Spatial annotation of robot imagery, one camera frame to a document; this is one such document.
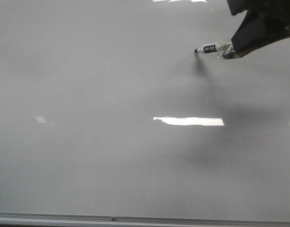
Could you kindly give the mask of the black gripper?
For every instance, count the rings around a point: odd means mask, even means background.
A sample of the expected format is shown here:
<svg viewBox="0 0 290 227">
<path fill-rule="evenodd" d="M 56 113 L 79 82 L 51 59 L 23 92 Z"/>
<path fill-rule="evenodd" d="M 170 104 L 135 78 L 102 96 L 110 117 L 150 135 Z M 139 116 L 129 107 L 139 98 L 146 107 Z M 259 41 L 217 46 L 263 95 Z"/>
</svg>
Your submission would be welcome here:
<svg viewBox="0 0 290 227">
<path fill-rule="evenodd" d="M 290 38 L 290 0 L 228 0 L 230 13 L 246 12 L 224 52 L 225 59 L 245 55 Z"/>
</svg>

